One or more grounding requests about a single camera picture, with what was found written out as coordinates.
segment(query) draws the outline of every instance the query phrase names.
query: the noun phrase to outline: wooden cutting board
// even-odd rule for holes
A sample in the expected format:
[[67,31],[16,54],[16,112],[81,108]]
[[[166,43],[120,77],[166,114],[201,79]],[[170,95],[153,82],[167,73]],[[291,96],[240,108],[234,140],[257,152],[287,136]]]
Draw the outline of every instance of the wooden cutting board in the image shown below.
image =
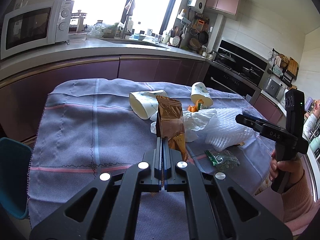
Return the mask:
[[287,68],[287,71],[289,71],[292,74],[290,76],[292,76],[293,78],[297,78],[298,69],[298,63],[293,58],[290,58]]

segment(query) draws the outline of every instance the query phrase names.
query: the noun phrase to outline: silver screw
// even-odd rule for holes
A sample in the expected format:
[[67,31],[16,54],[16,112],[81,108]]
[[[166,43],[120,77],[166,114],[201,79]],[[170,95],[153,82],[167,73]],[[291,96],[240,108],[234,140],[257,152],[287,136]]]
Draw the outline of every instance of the silver screw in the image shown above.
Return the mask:
[[149,163],[146,163],[146,162],[140,162],[139,164],[138,164],[138,167],[140,168],[140,169],[146,169],[146,168],[148,168],[149,167]]
[[106,181],[111,178],[111,175],[106,172],[106,173],[102,173],[99,178],[103,181]]
[[178,166],[179,168],[185,168],[185,167],[188,166],[188,163],[181,161],[181,162],[178,162],[178,163],[177,163],[177,166]]
[[215,177],[217,179],[225,179],[226,178],[226,175],[223,173],[223,172],[217,172]]

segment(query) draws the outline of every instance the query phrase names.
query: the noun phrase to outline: sink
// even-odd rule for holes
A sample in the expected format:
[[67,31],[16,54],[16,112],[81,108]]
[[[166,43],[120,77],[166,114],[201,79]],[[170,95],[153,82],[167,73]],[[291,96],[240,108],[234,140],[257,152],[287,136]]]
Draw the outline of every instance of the sink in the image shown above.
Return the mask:
[[153,44],[147,41],[138,41],[138,40],[120,40],[120,39],[108,39],[106,40],[108,42],[117,43],[117,44],[136,44],[136,45],[144,45],[144,46],[153,46],[153,47],[159,47],[164,48],[161,45]]

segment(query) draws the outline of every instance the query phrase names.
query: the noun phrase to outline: human hand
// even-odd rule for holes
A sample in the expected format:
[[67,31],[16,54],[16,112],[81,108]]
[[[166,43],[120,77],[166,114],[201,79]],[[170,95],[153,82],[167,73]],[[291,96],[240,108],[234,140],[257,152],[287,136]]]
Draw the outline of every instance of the human hand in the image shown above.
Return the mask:
[[302,166],[302,162],[299,157],[296,158],[294,161],[276,161],[276,151],[273,150],[271,154],[271,161],[270,161],[270,169],[269,169],[269,179],[273,181],[276,177],[278,177],[278,170],[281,171],[288,171],[290,172],[289,181],[287,187],[291,187],[297,182],[299,182],[303,176],[304,170]]

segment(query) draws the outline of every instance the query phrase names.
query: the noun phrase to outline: oven handle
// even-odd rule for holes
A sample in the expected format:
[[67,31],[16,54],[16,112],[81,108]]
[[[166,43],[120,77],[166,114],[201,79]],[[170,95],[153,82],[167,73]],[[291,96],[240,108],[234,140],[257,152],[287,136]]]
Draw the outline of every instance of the oven handle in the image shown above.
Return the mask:
[[235,94],[238,94],[237,92],[233,91],[232,89],[228,88],[227,86],[225,86],[224,84],[221,84],[220,82],[216,81],[213,79],[213,77],[210,77],[211,80],[213,80],[214,82],[217,82],[218,84],[224,86],[226,89],[229,89],[230,91],[234,92]]

